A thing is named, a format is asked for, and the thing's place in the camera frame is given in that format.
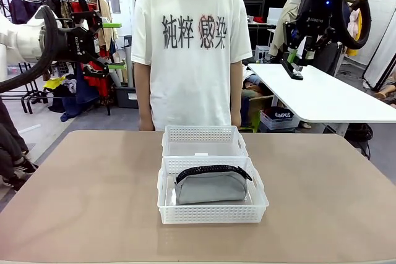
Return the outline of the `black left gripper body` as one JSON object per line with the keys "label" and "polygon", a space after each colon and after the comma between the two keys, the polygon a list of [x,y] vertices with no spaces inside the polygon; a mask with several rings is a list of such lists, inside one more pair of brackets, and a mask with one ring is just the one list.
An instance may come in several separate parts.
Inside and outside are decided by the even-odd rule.
{"label": "black left gripper body", "polygon": [[57,61],[90,62],[93,60],[93,35],[83,27],[59,28]]}

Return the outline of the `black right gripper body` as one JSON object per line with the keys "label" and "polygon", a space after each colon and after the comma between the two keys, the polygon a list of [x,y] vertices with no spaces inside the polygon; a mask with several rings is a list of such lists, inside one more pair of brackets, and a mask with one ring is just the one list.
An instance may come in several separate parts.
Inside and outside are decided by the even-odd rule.
{"label": "black right gripper body", "polygon": [[302,36],[323,35],[332,15],[332,0],[301,0],[296,28]]}

